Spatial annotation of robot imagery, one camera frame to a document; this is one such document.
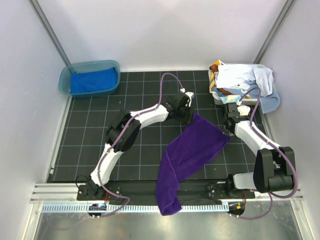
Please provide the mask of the purple towel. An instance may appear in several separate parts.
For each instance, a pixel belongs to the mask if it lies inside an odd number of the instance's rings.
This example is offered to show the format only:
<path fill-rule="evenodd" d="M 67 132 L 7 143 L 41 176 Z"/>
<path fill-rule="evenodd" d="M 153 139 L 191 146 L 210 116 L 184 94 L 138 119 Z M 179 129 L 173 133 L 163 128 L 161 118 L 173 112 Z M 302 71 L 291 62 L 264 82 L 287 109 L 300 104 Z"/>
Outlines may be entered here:
<path fill-rule="evenodd" d="M 230 139 L 207 119 L 196 113 L 193 115 L 192 123 L 162 154 L 155 190 L 161 215 L 170 216 L 182 209 L 178 199 L 180 183 L 212 161 Z"/>

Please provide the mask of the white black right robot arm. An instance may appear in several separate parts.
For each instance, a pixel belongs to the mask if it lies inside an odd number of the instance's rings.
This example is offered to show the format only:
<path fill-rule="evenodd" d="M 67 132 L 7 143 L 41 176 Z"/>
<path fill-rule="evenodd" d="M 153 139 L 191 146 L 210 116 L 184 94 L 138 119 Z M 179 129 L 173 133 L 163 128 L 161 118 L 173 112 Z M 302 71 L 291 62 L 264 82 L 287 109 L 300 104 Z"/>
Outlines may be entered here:
<path fill-rule="evenodd" d="M 241 139 L 255 155 L 254 170 L 234 174 L 225 192 L 230 198 L 237 198 L 244 189 L 289 198 L 298 188 L 294 150 L 269 139 L 257 128 L 250 111 L 249 106 L 234 102 L 222 106 L 227 133 Z"/>

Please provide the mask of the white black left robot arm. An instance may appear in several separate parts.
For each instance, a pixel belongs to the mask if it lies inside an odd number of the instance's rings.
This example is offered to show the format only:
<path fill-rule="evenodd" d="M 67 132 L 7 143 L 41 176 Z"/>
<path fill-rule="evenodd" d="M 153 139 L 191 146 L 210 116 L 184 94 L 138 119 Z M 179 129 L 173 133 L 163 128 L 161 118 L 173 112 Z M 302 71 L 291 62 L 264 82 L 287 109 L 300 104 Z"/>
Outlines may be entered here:
<path fill-rule="evenodd" d="M 120 110 L 111 121 L 107 131 L 104 150 L 93 172 L 85 177 L 83 185 L 77 186 L 78 195 L 101 200 L 106 194 L 104 187 L 121 155 L 135 143 L 141 129 L 156 123 L 178 120 L 190 124 L 193 118 L 192 104 L 195 94 L 181 89 L 164 102 L 140 110 Z"/>

